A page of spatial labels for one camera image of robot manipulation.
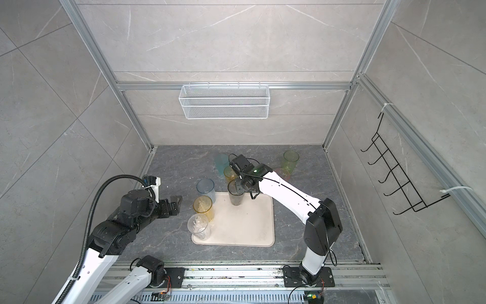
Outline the tall grey glass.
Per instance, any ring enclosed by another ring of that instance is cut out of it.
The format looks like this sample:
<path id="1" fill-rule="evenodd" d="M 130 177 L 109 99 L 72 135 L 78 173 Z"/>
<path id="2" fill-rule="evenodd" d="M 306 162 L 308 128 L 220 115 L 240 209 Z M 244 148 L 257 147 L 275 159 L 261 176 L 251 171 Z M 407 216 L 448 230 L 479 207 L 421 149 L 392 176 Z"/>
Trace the tall grey glass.
<path id="1" fill-rule="evenodd" d="M 234 179 L 230 181 L 227 186 L 231 204 L 234 206 L 239 206 L 242 203 L 242 199 L 244 197 L 245 190 L 241 186 L 240 179 Z"/>

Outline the short amber glass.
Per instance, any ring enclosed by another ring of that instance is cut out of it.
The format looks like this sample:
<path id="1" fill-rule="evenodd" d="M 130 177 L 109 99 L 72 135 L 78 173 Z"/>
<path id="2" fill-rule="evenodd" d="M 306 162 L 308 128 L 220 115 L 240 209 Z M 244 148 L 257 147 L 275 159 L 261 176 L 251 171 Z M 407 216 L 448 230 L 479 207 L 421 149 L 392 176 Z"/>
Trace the short amber glass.
<path id="1" fill-rule="evenodd" d="M 228 184 L 239 177 L 239 175 L 233 170 L 231 166 L 225 167 L 224 176 Z"/>

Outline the tall teal glass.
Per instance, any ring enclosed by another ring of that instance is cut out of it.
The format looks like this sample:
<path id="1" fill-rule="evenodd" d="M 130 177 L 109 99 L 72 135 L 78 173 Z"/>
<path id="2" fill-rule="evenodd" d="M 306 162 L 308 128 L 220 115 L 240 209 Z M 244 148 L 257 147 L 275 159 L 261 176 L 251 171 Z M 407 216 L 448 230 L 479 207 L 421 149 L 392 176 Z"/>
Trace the tall teal glass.
<path id="1" fill-rule="evenodd" d="M 229 156 L 225 153 L 220 153 L 215 157 L 214 162 L 219 176 L 224 176 L 224 170 L 229 166 Z"/>

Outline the beige tray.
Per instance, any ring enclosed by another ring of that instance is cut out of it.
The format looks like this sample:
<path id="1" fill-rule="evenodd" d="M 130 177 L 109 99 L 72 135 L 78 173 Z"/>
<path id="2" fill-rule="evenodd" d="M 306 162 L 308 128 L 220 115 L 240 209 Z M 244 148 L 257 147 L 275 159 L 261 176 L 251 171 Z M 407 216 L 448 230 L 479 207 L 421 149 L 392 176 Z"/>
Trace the beige tray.
<path id="1" fill-rule="evenodd" d="M 238 206 L 230 202 L 229 193 L 216 193 L 215 218 L 209 223 L 207 239 L 192 236 L 200 245 L 271 247 L 275 242 L 273 199 L 245 194 Z"/>

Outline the tall green glass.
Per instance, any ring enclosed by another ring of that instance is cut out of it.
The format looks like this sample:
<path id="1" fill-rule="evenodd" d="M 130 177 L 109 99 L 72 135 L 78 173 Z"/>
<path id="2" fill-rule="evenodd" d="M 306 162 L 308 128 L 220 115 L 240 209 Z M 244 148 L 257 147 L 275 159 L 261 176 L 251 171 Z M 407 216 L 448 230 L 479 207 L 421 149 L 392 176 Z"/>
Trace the tall green glass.
<path id="1" fill-rule="evenodd" d="M 293 150 L 287 150 L 283 154 L 282 169 L 289 174 L 292 174 L 294 169 L 296 168 L 299 159 L 300 155 L 298 154 L 298 152 Z"/>

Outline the tall blue glass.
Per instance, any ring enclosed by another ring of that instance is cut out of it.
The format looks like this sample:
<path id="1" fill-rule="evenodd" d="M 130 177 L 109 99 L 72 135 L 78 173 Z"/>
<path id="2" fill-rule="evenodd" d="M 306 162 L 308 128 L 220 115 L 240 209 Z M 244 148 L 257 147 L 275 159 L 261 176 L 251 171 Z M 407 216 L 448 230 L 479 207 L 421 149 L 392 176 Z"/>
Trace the tall blue glass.
<path id="1" fill-rule="evenodd" d="M 214 203 L 216 201 L 215 183 L 212 179 L 204 178 L 197 182 L 196 190 L 201 196 L 207 196 Z"/>

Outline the tall amber glass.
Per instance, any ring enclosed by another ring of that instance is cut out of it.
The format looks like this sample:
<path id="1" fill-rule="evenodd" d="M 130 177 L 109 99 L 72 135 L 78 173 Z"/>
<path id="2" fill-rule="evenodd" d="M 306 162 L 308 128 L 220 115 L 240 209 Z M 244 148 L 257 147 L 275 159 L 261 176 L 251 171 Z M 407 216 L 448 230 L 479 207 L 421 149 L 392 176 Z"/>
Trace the tall amber glass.
<path id="1" fill-rule="evenodd" d="M 209 196 L 199 196 L 193 202 L 193 209 L 196 213 L 205 215 L 209 222 L 214 219 L 213 200 Z"/>

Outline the short clear glass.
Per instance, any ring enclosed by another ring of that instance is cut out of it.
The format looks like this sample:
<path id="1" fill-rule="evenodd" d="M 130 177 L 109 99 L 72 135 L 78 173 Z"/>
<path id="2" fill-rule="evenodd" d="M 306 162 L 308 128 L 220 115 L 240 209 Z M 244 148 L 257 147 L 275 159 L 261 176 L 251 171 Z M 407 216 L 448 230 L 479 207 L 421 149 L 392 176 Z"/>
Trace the short clear glass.
<path id="1" fill-rule="evenodd" d="M 189 232 L 200 240 L 211 236 L 210 222 L 205 214 L 194 214 L 187 222 Z"/>

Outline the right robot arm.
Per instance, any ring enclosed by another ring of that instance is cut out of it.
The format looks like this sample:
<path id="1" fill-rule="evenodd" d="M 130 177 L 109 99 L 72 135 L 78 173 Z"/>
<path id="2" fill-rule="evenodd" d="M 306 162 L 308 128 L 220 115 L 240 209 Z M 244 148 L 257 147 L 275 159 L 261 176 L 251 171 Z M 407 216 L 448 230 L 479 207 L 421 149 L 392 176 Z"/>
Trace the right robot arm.
<path id="1" fill-rule="evenodd" d="M 231 167 L 240 177 L 240 187 L 248 193 L 261 193 L 277 200 L 305 225 L 303 234 L 307 246 L 299 266 L 301 280 L 306 284 L 316 281 L 330 255 L 332 246 L 343 231 L 336 204 L 331 199 L 320 200 L 289 184 L 278 173 L 264 164 L 240 168 Z"/>

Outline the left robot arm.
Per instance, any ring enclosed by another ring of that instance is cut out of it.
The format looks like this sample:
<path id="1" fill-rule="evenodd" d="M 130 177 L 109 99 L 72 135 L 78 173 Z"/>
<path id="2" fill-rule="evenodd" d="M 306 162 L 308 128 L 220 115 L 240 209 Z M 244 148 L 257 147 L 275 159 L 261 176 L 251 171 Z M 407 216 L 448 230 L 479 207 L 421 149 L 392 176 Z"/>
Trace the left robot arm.
<path id="1" fill-rule="evenodd" d="M 102 278 L 138 233 L 157 219 L 178 215 L 181 196 L 158 200 L 146 189 L 122 196 L 114 216 L 98 224 L 87 238 L 80 259 L 54 303 L 87 303 Z M 147 255 L 137 258 L 129 275 L 107 292 L 100 303 L 128 303 L 146 287 L 171 287 L 163 261 Z"/>

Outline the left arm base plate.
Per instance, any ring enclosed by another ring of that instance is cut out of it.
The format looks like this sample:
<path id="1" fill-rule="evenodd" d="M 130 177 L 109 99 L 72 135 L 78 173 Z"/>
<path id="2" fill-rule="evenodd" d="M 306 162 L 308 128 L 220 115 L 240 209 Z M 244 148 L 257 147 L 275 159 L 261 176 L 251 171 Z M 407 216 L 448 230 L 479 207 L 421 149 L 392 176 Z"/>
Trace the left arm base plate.
<path id="1" fill-rule="evenodd" d="M 171 288 L 181 288 L 184 281 L 186 269 L 183 267 L 169 267 L 165 268 L 166 279 L 161 285 L 162 288 L 167 289 L 168 281 L 170 281 Z"/>

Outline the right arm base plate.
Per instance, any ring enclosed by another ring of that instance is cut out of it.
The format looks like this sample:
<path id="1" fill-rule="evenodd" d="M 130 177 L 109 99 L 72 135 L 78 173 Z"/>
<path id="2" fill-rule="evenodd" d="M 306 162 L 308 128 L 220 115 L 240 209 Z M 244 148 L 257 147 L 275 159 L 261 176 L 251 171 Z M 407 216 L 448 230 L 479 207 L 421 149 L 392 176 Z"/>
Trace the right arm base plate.
<path id="1" fill-rule="evenodd" d="M 303 267 L 282 267 L 283 281 L 286 288 L 298 286 L 321 286 L 324 288 L 335 287 L 334 275 L 331 268 L 322 267 L 316 275 L 311 275 Z"/>

